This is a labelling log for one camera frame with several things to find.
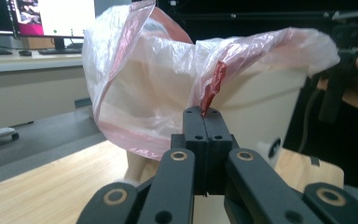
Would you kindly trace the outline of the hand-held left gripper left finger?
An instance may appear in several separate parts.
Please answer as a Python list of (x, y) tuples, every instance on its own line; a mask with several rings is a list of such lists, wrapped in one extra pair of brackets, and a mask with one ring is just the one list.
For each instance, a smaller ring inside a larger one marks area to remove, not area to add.
[(195, 155), (194, 192), (205, 195), (205, 150), (206, 132), (200, 108), (193, 106), (183, 112), (183, 128), (181, 133), (173, 134), (171, 148), (185, 148)]

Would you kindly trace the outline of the clear pink plastic bag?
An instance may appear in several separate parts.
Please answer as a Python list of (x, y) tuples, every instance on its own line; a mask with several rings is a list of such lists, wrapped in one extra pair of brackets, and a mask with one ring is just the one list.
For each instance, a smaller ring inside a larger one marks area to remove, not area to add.
[(212, 106), (243, 147), (284, 138), (305, 77), (337, 64), (332, 39), (285, 28), (193, 42), (154, 0), (114, 6), (85, 32), (82, 61), (94, 120), (113, 144), (153, 160), (222, 73)]

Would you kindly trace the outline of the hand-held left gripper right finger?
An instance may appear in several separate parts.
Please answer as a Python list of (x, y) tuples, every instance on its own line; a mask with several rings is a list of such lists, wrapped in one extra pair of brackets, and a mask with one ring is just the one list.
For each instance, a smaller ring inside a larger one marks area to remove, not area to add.
[(227, 184), (228, 154), (239, 145), (217, 109), (208, 109), (205, 116), (205, 128), (209, 138), (207, 192), (210, 195), (223, 195)]

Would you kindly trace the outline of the cream trash bin with legs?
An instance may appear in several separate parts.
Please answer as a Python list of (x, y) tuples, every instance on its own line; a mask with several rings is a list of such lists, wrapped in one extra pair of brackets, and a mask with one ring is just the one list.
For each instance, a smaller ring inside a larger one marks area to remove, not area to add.
[[(168, 66), (135, 61), (123, 68), (120, 78), (131, 89), (123, 127), (141, 137), (131, 150), (136, 156), (158, 159), (171, 134), (182, 130), (193, 79), (183, 72), (175, 74)], [(285, 138), (305, 79), (304, 67), (255, 63), (223, 84), (212, 107), (222, 113), (242, 147), (266, 156), (276, 139)]]

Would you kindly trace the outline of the black metal frame bar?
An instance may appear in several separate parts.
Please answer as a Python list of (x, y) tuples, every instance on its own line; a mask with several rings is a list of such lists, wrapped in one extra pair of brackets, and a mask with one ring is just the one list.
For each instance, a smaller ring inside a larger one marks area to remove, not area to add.
[(207, 19), (272, 19), (272, 18), (330, 18), (333, 15), (328, 11), (305, 11), (305, 12), (252, 12), (252, 13), (194, 13), (184, 14), (174, 12), (175, 18), (183, 18), (184, 20), (207, 20)]

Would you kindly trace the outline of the computer monitor with bright screen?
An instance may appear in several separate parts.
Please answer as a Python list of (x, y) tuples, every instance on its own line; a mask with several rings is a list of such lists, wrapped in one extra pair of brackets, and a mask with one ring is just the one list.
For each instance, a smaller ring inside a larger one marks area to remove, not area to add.
[(18, 37), (49, 38), (53, 49), (68, 49), (65, 38), (83, 38), (96, 18), (94, 0), (8, 0)]

